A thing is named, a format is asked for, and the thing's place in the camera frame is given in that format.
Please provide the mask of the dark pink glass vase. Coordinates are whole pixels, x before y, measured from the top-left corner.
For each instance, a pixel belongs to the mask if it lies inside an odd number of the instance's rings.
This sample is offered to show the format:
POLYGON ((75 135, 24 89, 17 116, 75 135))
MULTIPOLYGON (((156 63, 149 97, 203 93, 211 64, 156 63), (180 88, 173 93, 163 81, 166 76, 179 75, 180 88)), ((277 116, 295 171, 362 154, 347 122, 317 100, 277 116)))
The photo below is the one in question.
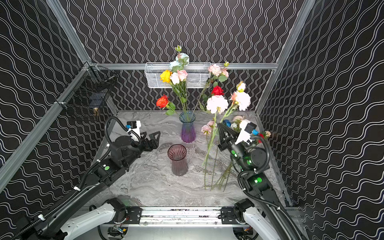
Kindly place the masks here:
POLYGON ((188 172, 188 162, 186 159, 187 149, 181 144, 172 145, 168 149, 168 157, 171 160, 172 172, 174 175, 181 177, 188 172))

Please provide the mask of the blue purple glass vase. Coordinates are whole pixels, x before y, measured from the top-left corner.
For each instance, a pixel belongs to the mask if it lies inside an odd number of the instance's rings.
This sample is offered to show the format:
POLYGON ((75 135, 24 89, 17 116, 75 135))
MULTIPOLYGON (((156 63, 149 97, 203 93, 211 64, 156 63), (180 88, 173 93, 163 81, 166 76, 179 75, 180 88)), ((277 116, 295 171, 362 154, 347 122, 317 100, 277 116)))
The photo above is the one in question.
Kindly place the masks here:
POLYGON ((196 120, 195 114, 191 111, 181 113, 179 120, 182 123, 182 141, 185 143, 192 143, 196 139, 196 131, 194 126, 194 121, 196 120))

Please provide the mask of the large red rose stem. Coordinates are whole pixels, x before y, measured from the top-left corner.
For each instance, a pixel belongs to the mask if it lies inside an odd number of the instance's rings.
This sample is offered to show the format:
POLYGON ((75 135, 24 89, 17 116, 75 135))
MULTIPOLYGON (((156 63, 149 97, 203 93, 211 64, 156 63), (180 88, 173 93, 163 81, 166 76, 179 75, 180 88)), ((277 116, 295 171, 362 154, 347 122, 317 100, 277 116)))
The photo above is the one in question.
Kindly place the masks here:
POLYGON ((201 111, 204 111, 204 112, 207 111, 206 103, 207 103, 208 99, 210 97, 213 97, 213 96, 224 96, 224 90, 219 86, 215 86, 209 95, 203 93, 201 96, 201 100, 199 100, 199 104, 198 104, 199 109, 201 111))

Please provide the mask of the pink peony spray stem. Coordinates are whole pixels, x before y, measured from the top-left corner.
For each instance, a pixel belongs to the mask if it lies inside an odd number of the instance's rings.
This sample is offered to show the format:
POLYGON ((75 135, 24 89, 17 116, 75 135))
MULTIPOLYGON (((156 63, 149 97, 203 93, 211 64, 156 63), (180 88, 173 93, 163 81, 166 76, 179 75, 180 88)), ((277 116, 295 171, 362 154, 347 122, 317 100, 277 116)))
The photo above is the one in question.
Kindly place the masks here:
POLYGON ((198 98, 195 107, 193 108, 193 113, 196 109, 202 105, 202 99, 205 95, 206 91, 209 89, 211 85, 216 87, 218 83, 223 83, 229 79, 229 67, 230 63, 228 61, 223 64, 212 64, 208 67, 208 72, 210 73, 209 78, 206 80, 198 98))

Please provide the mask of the yellow rose stem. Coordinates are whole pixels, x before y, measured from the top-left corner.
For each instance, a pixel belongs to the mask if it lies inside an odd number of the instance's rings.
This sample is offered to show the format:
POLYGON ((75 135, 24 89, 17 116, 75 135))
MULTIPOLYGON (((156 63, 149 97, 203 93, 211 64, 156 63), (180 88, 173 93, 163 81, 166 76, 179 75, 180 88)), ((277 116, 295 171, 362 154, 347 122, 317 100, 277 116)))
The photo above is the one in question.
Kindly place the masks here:
POLYGON ((171 71, 169 70, 166 70, 164 71, 162 74, 161 74, 161 80, 164 82, 164 83, 167 83, 170 85, 170 76, 171 76, 171 71))

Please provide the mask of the cream white rose stem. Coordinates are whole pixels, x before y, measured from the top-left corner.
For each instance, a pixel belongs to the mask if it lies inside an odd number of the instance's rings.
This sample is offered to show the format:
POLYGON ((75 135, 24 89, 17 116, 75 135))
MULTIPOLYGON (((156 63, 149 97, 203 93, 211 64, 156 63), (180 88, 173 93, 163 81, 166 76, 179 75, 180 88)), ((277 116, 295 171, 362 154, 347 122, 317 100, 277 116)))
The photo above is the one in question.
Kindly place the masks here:
POLYGON ((180 96, 180 89, 179 89, 179 77, 178 77, 178 71, 171 74, 171 87, 174 91, 174 93, 179 97, 180 96))

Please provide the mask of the pink rosebud stem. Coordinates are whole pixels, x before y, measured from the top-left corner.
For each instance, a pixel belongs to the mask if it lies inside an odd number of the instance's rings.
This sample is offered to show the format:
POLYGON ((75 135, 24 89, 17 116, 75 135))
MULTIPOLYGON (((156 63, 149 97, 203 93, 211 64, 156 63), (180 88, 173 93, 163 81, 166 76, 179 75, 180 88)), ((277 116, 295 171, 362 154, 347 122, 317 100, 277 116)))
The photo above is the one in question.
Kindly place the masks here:
POLYGON ((180 70, 178 71, 178 77, 179 77, 179 89, 181 91, 180 98, 183 105, 183 111, 186 115, 187 120, 189 120, 189 117, 187 116, 188 111, 188 104, 187 104, 187 86, 186 86, 186 80, 187 80, 188 73, 186 70, 180 70))

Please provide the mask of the white flower stem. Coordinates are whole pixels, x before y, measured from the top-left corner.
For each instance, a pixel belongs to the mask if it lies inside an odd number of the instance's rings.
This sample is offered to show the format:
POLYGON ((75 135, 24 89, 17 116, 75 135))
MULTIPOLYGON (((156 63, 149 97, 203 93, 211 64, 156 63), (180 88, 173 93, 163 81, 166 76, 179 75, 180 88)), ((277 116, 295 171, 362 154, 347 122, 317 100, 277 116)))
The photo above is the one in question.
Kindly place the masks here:
POLYGON ((182 47, 180 45, 176 46, 175 50, 177 53, 176 59, 170 63, 172 73, 180 70, 185 70, 185 67, 189 64, 190 59, 187 54, 182 52, 182 47))

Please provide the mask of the large pink peony spray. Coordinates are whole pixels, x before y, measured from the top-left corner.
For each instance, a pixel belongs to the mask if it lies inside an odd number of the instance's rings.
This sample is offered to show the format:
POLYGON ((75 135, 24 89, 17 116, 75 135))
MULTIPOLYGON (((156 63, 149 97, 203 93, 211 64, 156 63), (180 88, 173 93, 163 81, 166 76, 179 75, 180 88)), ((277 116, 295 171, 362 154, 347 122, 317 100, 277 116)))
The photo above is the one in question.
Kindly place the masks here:
POLYGON ((229 117, 233 111, 245 111, 251 104, 251 97, 246 93, 247 85, 241 81, 236 86, 236 90, 231 95, 229 101, 224 96, 213 96, 207 101, 207 110, 214 115, 213 120, 217 123, 222 123, 226 117, 229 117))

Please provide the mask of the orange red rose stem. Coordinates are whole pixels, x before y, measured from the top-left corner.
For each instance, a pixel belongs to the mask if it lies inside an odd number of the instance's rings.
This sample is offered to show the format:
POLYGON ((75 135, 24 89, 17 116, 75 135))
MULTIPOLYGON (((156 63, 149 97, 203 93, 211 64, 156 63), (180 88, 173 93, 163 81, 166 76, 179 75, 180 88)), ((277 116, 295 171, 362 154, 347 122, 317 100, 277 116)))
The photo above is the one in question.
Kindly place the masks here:
MULTIPOLYGON (((189 120, 188 114, 187 114, 187 104, 186 101, 187 99, 179 96, 180 102, 182 104, 182 110, 183 114, 180 114, 180 117, 183 117, 185 120, 189 120)), ((156 106, 162 110, 167 109, 166 115, 171 116, 176 113, 176 105, 171 102, 168 98, 168 96, 163 95, 161 98, 159 98, 156 102, 156 106)))

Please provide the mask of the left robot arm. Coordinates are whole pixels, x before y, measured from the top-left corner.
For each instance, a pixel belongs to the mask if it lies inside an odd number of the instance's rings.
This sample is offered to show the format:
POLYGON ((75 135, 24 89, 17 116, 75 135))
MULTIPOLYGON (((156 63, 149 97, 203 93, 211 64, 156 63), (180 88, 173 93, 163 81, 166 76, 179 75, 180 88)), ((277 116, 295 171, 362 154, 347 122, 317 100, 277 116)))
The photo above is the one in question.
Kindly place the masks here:
POLYGON ((143 152, 159 147, 160 132, 147 135, 128 130, 128 135, 109 141, 109 149, 86 171, 80 183, 47 211, 30 221, 22 220, 22 229, 14 240, 73 240, 104 223, 124 223, 129 215, 126 206, 117 198, 80 217, 73 215, 129 171, 143 152))

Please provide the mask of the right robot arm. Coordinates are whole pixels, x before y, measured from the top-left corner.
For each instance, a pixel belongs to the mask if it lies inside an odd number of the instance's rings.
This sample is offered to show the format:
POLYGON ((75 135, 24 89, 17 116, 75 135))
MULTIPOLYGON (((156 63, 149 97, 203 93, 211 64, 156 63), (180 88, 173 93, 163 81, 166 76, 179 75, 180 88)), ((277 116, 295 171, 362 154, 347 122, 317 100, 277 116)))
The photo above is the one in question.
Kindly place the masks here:
POLYGON ((252 227, 263 240, 305 240, 265 175, 273 153, 256 133, 256 124, 243 121, 239 133, 223 123, 217 127, 219 150, 229 151, 231 161, 239 166, 237 181, 246 195, 234 205, 236 221, 252 227))

